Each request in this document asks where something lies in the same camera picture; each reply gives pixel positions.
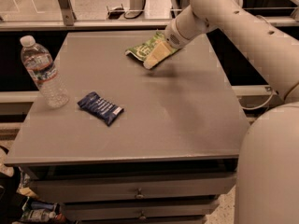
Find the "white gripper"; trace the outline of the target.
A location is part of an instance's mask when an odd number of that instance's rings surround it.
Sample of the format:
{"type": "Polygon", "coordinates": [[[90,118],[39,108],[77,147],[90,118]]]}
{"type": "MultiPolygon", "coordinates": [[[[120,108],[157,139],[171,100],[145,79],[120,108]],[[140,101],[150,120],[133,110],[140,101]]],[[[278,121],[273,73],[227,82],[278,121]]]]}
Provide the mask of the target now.
{"type": "Polygon", "coordinates": [[[164,30],[166,41],[158,40],[145,44],[146,59],[143,65],[147,69],[153,68],[162,60],[171,56],[177,49],[182,49],[201,34],[206,34],[209,22],[196,17],[190,6],[182,10],[164,30]]]}

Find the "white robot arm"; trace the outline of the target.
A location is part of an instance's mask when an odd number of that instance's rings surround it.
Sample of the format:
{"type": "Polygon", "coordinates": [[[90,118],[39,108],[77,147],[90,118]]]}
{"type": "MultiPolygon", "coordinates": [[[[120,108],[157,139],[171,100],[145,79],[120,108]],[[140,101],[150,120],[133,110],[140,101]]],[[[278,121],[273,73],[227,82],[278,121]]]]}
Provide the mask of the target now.
{"type": "Polygon", "coordinates": [[[190,0],[144,62],[152,68],[175,49],[219,29],[250,65],[248,81],[269,85],[282,105],[246,131],[239,151],[235,224],[299,224],[299,60],[297,40],[242,0],[190,0]]]}

